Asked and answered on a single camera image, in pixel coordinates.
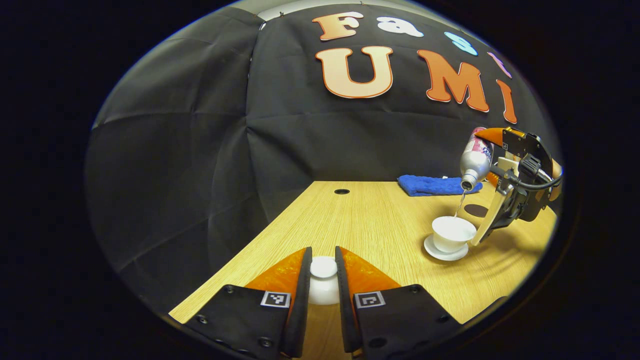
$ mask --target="screw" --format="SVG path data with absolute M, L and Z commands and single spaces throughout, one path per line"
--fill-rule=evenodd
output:
M 214 339 L 214 340 L 213 340 L 213 342 L 215 342 L 215 343 L 216 343 L 216 344 L 218 344 L 218 345 L 222 345 L 222 346 L 224 346 L 224 347 L 226 347 L 226 348 L 231 348 L 231 345 L 229 345 L 229 344 L 225 343 L 225 342 L 224 342 L 224 340 L 221 340 L 221 339 Z
M 258 343 L 262 347 L 272 347 L 273 346 L 273 341 L 271 341 L 271 339 L 269 339 L 269 338 L 259 338 L 258 339 Z
M 242 354 L 244 356 L 248 356 L 248 357 L 250 357 L 252 359 L 257 359 L 258 358 L 254 353 L 250 352 L 249 350 L 245 350 L 243 348 L 240 348 L 240 349 L 236 350 L 236 352 L 238 352 L 239 354 Z

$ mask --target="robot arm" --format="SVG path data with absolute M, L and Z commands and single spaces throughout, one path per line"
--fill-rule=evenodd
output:
M 502 147 L 506 156 L 491 167 L 488 179 L 496 187 L 495 196 L 471 245 L 478 245 L 494 229 L 506 227 L 517 218 L 533 221 L 547 207 L 552 188 L 562 178 L 552 178 L 554 161 L 535 134 L 493 127 L 476 136 Z

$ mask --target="dark circular mark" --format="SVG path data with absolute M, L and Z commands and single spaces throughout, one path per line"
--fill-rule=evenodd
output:
M 243 348 L 240 349 L 240 350 L 236 350 L 236 351 L 239 352 L 240 354 L 244 355 L 244 356 L 252 357 L 254 359 L 258 358 L 253 352 L 250 352 L 249 350 L 245 350 Z
M 406 354 L 406 351 L 395 351 L 387 356 L 388 360 L 392 359 L 402 359 L 402 356 Z
M 416 343 L 412 349 L 417 349 L 417 348 L 421 348 L 421 347 L 425 347 L 429 345 L 429 340 L 424 340 L 424 341 L 420 341 L 419 343 Z
M 372 348 L 379 348 L 379 347 L 383 347 L 387 344 L 387 339 L 385 338 L 374 338 L 371 339 L 371 341 L 369 342 L 369 347 Z
M 213 342 L 215 342 L 216 344 L 222 345 L 222 346 L 224 346 L 226 348 L 231 348 L 231 345 L 225 343 L 224 340 L 215 339 L 215 340 L 213 340 Z
M 207 320 L 207 318 L 204 315 L 196 315 L 196 318 L 198 319 L 198 321 L 200 323 L 203 323 L 205 325 L 209 323 L 209 321 Z
M 486 216 L 486 212 L 489 211 L 486 207 L 477 204 L 469 204 L 465 206 L 465 211 L 469 215 L 473 215 L 475 217 L 483 218 Z
M 273 346 L 273 341 L 271 341 L 271 339 L 269 339 L 269 338 L 259 338 L 258 339 L 258 344 L 260 344 L 260 346 L 262 346 L 262 347 L 272 347 Z

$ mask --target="blue towel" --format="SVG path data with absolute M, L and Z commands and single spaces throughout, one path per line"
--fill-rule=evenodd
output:
M 460 186 L 460 180 L 460 177 L 449 177 L 447 179 L 413 175 L 398 177 L 400 187 L 409 196 L 462 195 L 464 190 Z M 482 183 L 478 182 L 476 187 L 467 193 L 477 193 L 481 188 Z

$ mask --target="black fabric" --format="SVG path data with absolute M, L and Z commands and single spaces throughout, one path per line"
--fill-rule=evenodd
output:
M 244 135 L 262 23 L 224 8 L 180 30 L 132 67 L 95 121 L 85 169 L 92 226 L 154 311 L 171 310 L 266 225 Z
M 364 15 L 351 37 L 322 41 L 312 19 L 356 11 Z M 378 28 L 376 18 L 397 17 L 424 34 L 417 38 Z M 458 49 L 444 35 L 455 33 L 478 51 Z M 368 82 L 373 68 L 361 48 L 388 46 L 393 72 L 391 89 L 370 99 L 346 99 L 323 83 L 318 51 L 346 47 L 353 81 Z M 489 113 L 426 97 L 431 80 L 425 49 L 441 54 L 457 71 L 461 61 L 481 71 Z M 487 51 L 498 56 L 513 79 L 503 73 Z M 517 128 L 540 135 L 559 157 L 554 128 L 543 115 L 521 75 L 500 52 L 437 21 L 382 6 L 337 4 L 285 14 L 267 21 L 253 52 L 247 95 L 247 127 L 258 191 L 269 220 L 314 180 L 395 181 L 399 176 L 459 176 L 460 155 L 477 126 L 506 127 L 504 100 L 498 84 L 513 93 Z M 498 149 L 496 156 L 504 154 Z

